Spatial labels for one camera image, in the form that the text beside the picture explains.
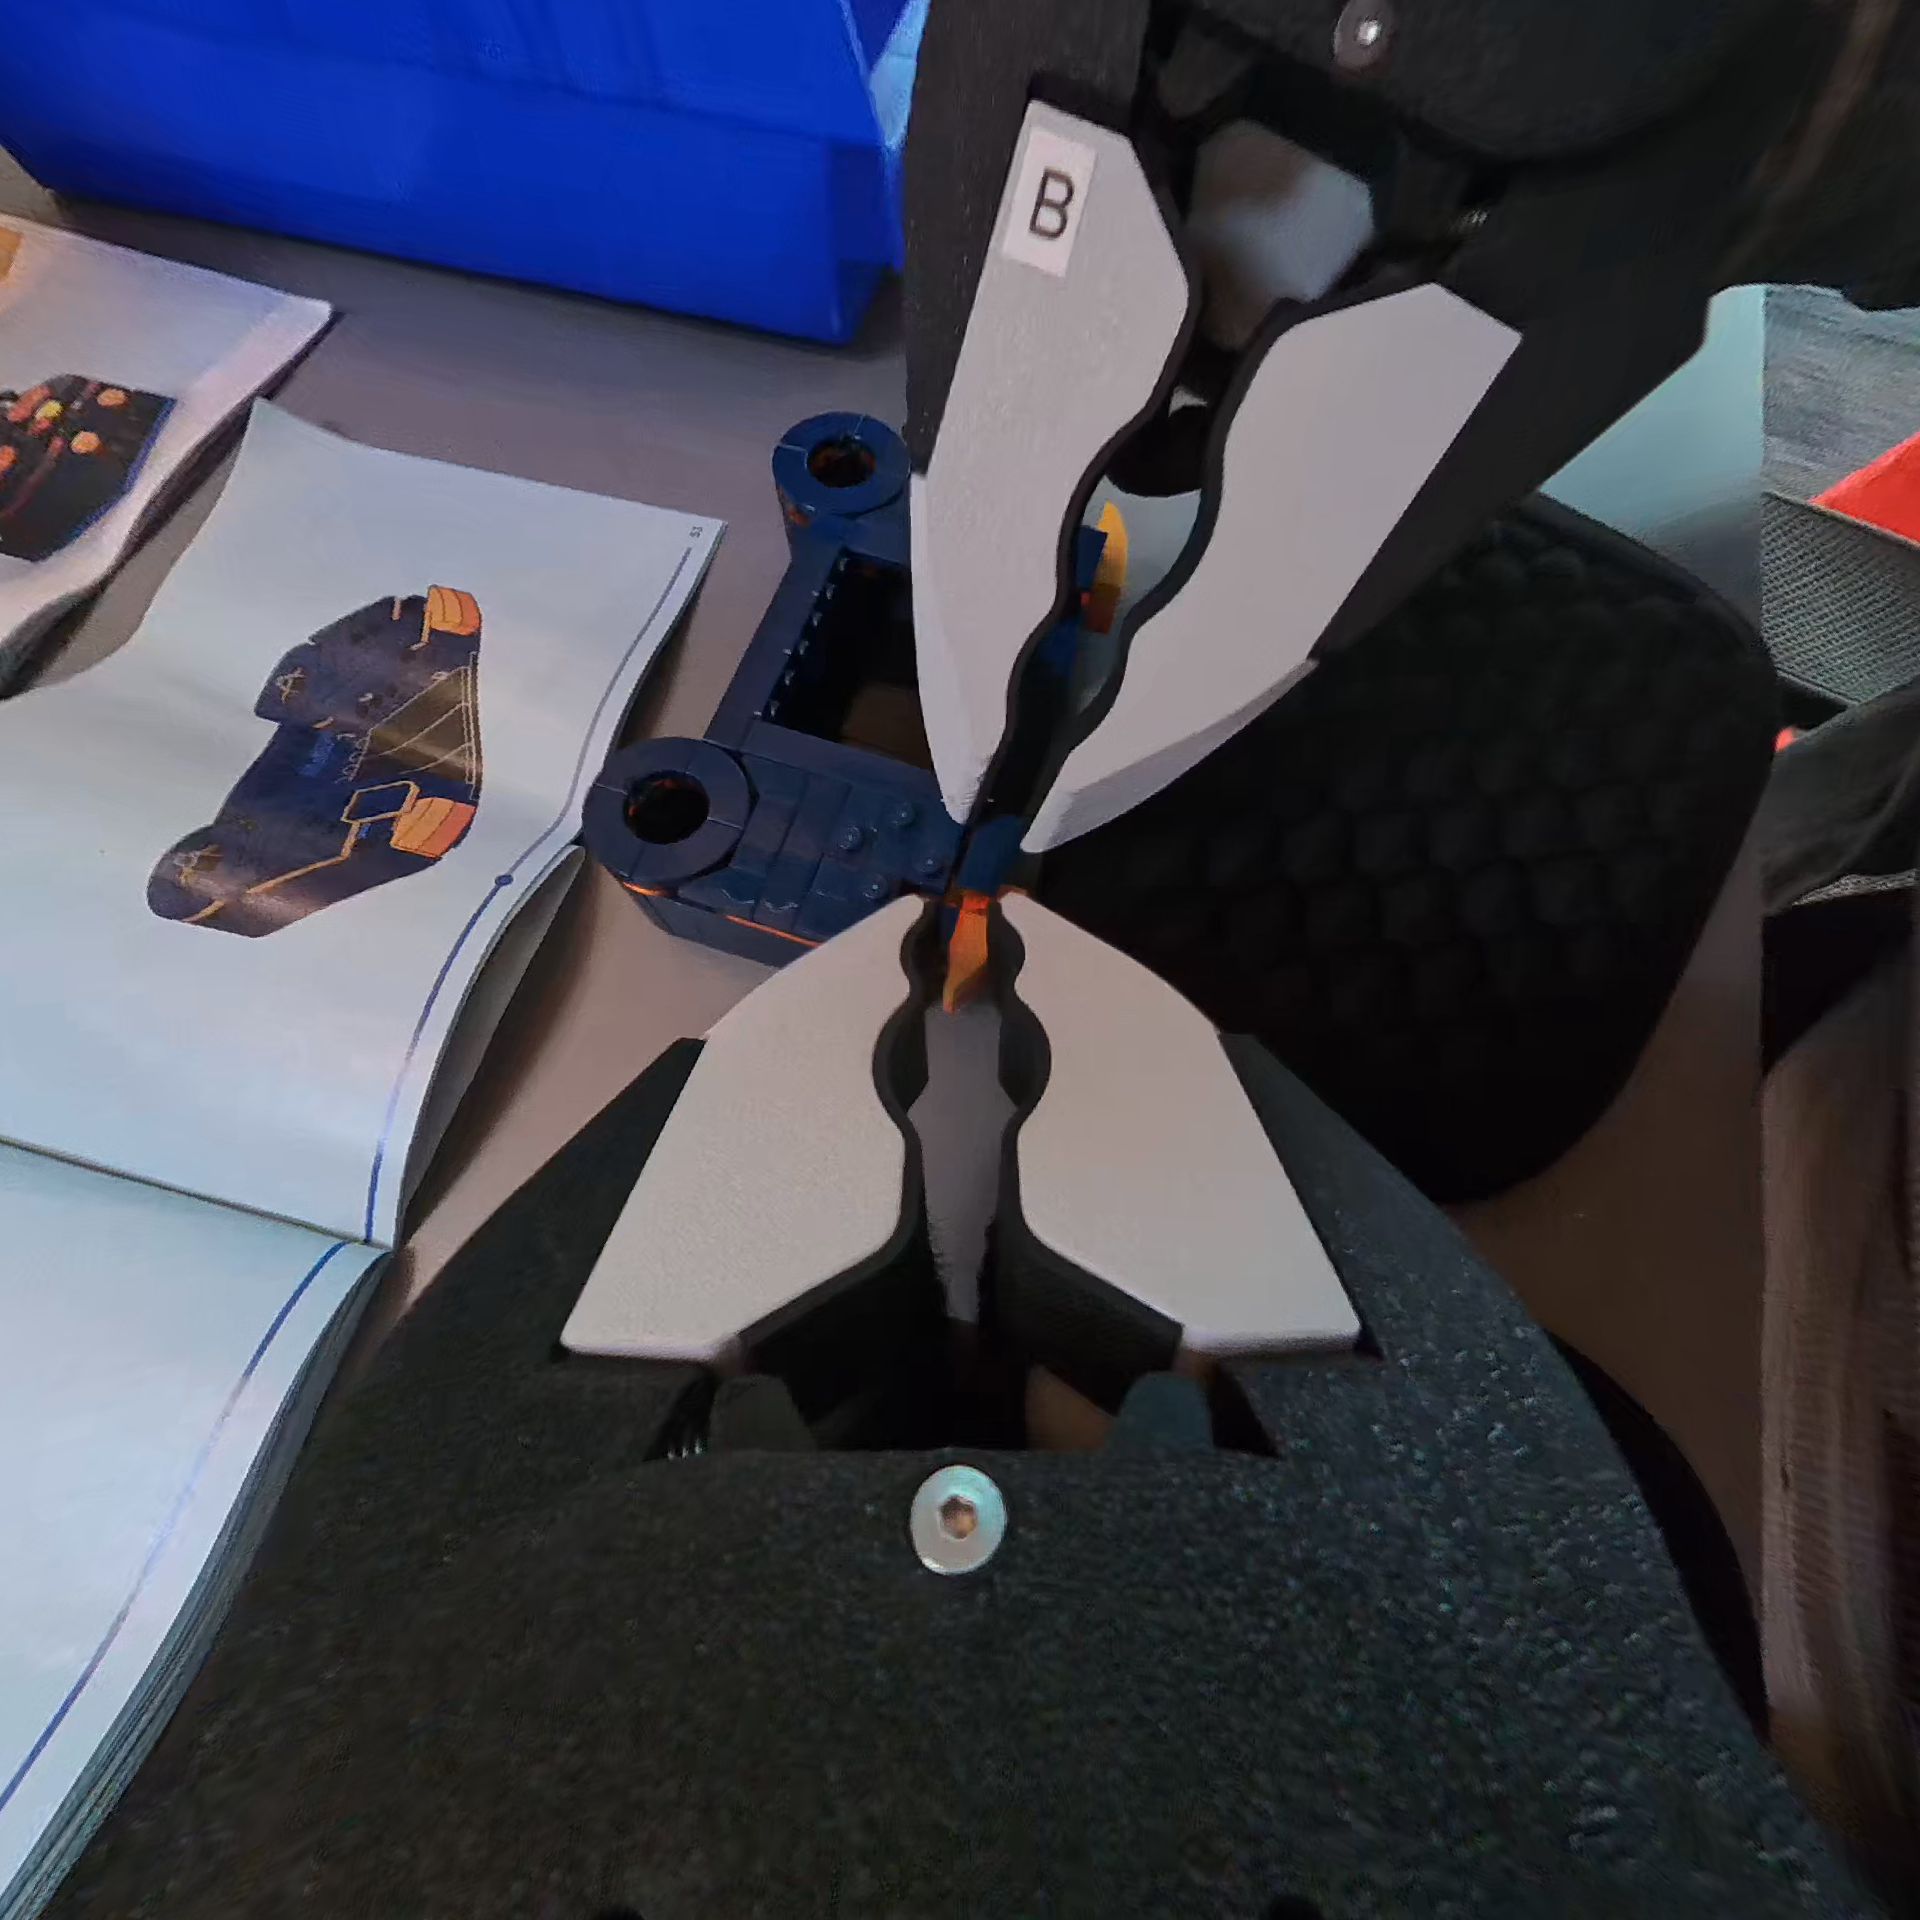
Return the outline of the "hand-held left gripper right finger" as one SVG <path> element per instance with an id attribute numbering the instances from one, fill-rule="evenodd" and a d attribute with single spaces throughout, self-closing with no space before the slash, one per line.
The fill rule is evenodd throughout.
<path id="1" fill-rule="evenodd" d="M 1016 1101 L 992 1308 L 1040 1363 L 1344 1352 L 1360 1317 L 1214 1021 L 1032 895 L 992 922 Z"/>

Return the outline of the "large blue plastic bin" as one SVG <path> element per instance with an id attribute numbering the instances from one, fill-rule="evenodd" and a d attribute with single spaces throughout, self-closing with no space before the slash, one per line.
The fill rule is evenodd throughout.
<path id="1" fill-rule="evenodd" d="M 842 344 L 902 268 L 927 5 L 6 2 L 70 198 Z"/>

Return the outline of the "arcade cover instruction booklet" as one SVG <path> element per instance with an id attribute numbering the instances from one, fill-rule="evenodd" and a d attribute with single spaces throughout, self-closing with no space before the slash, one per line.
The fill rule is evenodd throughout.
<path id="1" fill-rule="evenodd" d="M 6 216 L 6 687 L 329 320 L 318 300 Z"/>

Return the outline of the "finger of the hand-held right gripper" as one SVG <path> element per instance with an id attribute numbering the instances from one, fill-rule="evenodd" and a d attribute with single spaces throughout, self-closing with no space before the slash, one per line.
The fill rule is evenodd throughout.
<path id="1" fill-rule="evenodd" d="M 1286 328 L 1227 421 L 1196 562 L 1124 642 L 1119 692 L 1024 852 L 1144 805 L 1271 707 L 1494 388 L 1520 333 L 1424 283 Z"/>
<path id="2" fill-rule="evenodd" d="M 923 731 L 967 820 L 1014 731 L 1023 656 L 1113 447 L 1168 391 L 1194 283 L 1129 134 L 1024 110 L 929 462 L 907 490 Z"/>

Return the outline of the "dark blue brick console model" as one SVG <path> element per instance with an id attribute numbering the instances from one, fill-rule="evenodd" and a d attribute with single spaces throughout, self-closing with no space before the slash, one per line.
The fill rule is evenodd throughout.
<path id="1" fill-rule="evenodd" d="M 702 736 L 609 757 L 583 843 L 660 928 L 782 967 L 902 895 L 1007 874 L 1078 654 L 1113 623 L 1127 535 L 1113 506 L 1078 535 L 1072 598 L 1024 672 L 1014 740 L 953 818 L 921 715 L 898 432 L 804 419 L 775 446 L 772 482 L 786 567 L 727 694 Z"/>

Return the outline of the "grey fabric box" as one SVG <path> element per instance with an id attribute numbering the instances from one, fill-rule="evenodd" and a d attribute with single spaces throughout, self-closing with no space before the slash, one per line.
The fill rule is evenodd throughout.
<path id="1" fill-rule="evenodd" d="M 1916 680 L 1916 542 L 1767 492 L 1760 562 L 1762 637 L 1791 686 L 1855 708 Z"/>

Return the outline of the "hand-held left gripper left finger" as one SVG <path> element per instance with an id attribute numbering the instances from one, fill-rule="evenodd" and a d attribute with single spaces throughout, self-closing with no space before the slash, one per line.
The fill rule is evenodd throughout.
<path id="1" fill-rule="evenodd" d="M 599 1360 L 746 1360 L 914 1223 L 923 1079 L 898 899 L 771 973 L 704 1034 L 560 1332 Z"/>

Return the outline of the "black bumpy cushion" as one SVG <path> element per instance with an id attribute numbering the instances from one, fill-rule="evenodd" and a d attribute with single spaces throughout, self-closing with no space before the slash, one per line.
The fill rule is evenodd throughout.
<path id="1" fill-rule="evenodd" d="M 1624 1090 L 1777 731 L 1747 616 L 1537 496 L 1039 895 L 1472 1205 Z"/>

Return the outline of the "red plastic object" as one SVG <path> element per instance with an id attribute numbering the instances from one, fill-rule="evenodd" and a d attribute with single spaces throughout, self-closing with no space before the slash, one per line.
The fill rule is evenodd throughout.
<path id="1" fill-rule="evenodd" d="M 1812 496 L 1810 506 L 1919 540 L 1919 434 Z"/>

